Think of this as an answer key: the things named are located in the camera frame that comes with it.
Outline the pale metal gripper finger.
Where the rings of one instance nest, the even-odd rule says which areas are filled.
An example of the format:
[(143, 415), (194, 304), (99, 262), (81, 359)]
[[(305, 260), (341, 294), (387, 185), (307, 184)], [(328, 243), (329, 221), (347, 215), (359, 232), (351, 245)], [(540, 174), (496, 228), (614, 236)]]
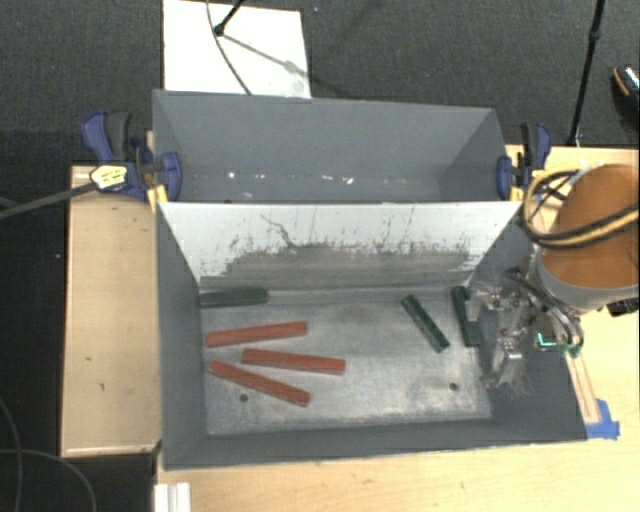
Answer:
[(493, 389), (499, 386), (500, 372), (502, 364), (502, 350), (482, 349), (480, 352), (481, 382), (486, 389)]
[(518, 343), (505, 342), (502, 345), (502, 358), (498, 369), (499, 382), (514, 382), (524, 368), (524, 353)]

